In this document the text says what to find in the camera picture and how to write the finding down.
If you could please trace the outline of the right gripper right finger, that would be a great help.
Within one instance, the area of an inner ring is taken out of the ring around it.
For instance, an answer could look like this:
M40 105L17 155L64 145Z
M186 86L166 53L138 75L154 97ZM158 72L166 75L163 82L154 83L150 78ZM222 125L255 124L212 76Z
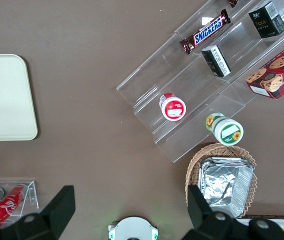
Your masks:
M198 186L188 186L188 213L193 224L184 240L231 240L233 219L220 211L213 211Z

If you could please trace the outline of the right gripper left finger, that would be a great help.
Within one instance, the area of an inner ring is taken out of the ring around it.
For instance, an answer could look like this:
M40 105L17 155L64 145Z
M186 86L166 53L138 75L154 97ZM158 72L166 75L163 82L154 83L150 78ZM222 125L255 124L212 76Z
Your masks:
M74 213L74 186L65 185L40 213L28 214L15 224L16 239L57 240Z

